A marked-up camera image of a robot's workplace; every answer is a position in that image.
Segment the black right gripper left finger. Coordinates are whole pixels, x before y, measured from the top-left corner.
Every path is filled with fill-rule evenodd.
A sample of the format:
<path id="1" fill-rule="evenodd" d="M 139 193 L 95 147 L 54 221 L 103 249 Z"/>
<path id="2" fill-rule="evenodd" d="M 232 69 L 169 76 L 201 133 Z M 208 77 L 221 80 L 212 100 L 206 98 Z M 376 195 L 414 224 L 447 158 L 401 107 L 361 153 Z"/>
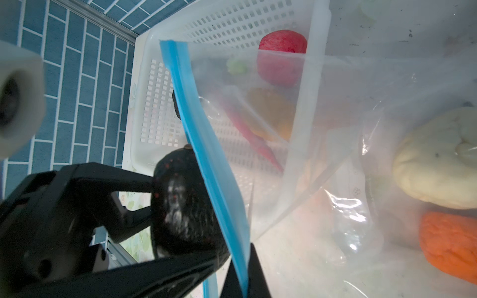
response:
<path id="1" fill-rule="evenodd" d="M 227 271 L 220 298 L 242 298 L 242 290 L 232 262 Z"/>

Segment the cream white bun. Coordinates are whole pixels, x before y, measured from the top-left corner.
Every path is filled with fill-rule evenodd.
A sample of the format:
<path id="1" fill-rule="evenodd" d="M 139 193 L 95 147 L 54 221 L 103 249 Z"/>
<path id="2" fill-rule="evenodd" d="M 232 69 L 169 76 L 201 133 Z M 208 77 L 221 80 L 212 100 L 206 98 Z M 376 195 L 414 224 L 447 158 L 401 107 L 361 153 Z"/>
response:
<path id="1" fill-rule="evenodd" d="M 446 112 L 409 133 L 393 160 L 393 179 L 408 196 L 438 206 L 477 206 L 477 110 Z"/>

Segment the small orange tangerine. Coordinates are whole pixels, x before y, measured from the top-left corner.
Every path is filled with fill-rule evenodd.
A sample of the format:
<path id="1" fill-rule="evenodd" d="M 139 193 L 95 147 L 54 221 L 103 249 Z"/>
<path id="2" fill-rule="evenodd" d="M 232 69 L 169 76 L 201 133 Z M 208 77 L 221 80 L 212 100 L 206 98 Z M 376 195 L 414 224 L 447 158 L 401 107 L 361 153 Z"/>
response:
<path id="1" fill-rule="evenodd" d="M 427 212 L 419 226 L 419 244 L 435 268 L 477 283 L 477 220 L 442 212 Z"/>

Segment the pink cracked ball food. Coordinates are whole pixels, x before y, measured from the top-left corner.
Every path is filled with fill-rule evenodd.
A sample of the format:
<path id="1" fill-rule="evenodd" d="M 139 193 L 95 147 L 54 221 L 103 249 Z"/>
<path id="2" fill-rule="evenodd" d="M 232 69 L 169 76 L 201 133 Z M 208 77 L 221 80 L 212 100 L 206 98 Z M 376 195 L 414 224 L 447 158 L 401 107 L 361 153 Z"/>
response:
<path id="1" fill-rule="evenodd" d="M 267 83 L 293 87 L 301 79 L 306 38 L 291 30 L 280 30 L 264 36 L 259 43 L 257 72 Z"/>

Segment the black avocado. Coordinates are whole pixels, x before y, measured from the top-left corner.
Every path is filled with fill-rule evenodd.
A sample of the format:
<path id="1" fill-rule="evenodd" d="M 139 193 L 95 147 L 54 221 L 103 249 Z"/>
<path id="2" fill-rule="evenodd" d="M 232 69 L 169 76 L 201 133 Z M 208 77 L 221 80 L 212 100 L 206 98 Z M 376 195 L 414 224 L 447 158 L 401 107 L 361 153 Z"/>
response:
<path id="1" fill-rule="evenodd" d="M 167 154 L 154 170 L 150 234 L 156 259 L 214 251 L 230 257 L 190 144 Z"/>

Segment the clear zip top bag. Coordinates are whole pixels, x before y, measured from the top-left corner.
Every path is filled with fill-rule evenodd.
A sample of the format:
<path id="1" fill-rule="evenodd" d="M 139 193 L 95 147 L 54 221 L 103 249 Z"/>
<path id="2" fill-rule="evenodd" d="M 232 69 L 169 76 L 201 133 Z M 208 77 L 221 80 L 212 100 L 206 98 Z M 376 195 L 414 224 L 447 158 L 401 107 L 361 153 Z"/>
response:
<path id="1" fill-rule="evenodd" d="M 432 266 L 419 244 L 427 212 L 477 219 L 408 196 L 393 179 L 399 145 L 457 108 L 477 109 L 477 48 L 448 57 L 359 58 L 305 53 L 290 153 L 293 191 L 242 192 L 207 117 L 210 99 L 241 116 L 247 92 L 226 88 L 226 62 L 198 43 L 160 42 L 186 138 L 248 294 L 253 243 L 276 298 L 474 298 L 477 284 Z"/>

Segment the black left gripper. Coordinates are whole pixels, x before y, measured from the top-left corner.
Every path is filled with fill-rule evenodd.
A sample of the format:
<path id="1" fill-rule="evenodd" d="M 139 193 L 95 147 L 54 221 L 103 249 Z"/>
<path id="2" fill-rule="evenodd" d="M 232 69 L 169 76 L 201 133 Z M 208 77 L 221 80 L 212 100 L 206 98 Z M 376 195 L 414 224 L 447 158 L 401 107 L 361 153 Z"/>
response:
<path id="1" fill-rule="evenodd" d="M 1 281 L 17 298 L 184 298 L 228 259 L 208 250 L 108 269 L 94 230 L 120 243 L 152 223 L 120 192 L 152 193 L 152 177 L 99 163 L 28 175 L 1 203 Z"/>

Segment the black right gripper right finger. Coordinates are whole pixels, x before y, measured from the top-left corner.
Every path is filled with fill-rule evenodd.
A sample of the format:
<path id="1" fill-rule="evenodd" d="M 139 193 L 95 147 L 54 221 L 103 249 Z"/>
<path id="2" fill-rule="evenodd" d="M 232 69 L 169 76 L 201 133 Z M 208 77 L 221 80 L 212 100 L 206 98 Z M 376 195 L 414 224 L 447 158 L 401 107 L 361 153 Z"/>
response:
<path id="1" fill-rule="evenodd" d="M 250 260 L 248 264 L 248 298 L 271 298 L 265 275 L 253 243 L 250 244 Z"/>

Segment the yellow lemon food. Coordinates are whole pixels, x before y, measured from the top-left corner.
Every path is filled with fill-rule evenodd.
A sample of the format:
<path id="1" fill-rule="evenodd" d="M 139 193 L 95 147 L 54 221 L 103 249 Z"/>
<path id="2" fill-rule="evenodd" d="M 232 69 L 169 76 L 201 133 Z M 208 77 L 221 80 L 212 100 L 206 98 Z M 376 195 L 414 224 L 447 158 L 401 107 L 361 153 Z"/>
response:
<path id="1" fill-rule="evenodd" d="M 257 117 L 248 112 L 246 108 L 242 108 L 241 116 L 254 134 L 271 142 L 279 140 L 260 123 L 260 120 L 262 120 L 283 140 L 289 141 L 296 111 L 292 103 L 275 91 L 264 88 L 249 90 L 246 100 L 248 105 L 257 113 Z"/>

